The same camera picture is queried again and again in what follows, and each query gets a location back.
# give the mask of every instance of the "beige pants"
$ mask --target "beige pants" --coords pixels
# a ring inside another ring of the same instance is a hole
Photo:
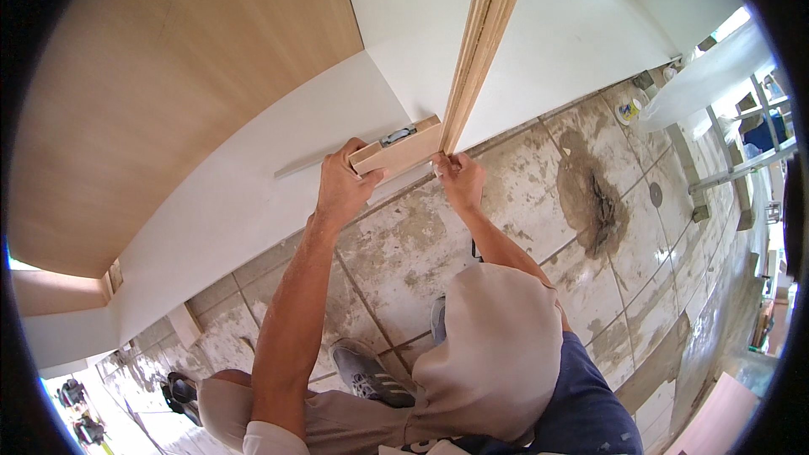
[[[524,439],[559,376],[561,311],[557,292],[520,270],[476,264],[447,289],[447,340],[413,366],[416,405],[392,409],[337,390],[306,400],[312,454],[377,453],[464,434]],[[202,423],[241,451],[252,389],[225,380],[199,385]]]

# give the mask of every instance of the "wooden door frame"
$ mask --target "wooden door frame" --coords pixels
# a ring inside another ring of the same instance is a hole
[[[447,100],[439,150],[455,153],[517,0],[471,0]]]

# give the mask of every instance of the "hand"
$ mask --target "hand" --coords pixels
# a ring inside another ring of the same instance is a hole
[[[462,218],[479,213],[486,171],[466,153],[452,157],[435,153],[430,160],[439,171],[439,180],[455,212]]]
[[[352,137],[336,153],[326,155],[320,167],[320,191],[312,220],[339,232],[359,212],[374,193],[374,187],[388,174],[387,169],[376,169],[359,176],[351,169],[349,155],[367,144]]]

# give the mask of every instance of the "white sleeve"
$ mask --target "white sleeve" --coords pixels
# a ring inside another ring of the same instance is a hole
[[[242,444],[244,455],[309,455],[306,443],[292,432],[268,422],[248,423]]]

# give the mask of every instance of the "sneaker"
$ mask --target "sneaker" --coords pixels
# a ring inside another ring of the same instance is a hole
[[[433,302],[433,308],[430,309],[430,332],[433,333],[435,346],[439,346],[447,338],[447,327],[444,325],[446,305],[447,296],[440,296]]]
[[[329,356],[343,382],[357,397],[394,408],[415,405],[416,399],[385,370],[368,346],[355,339],[340,339],[329,348]]]

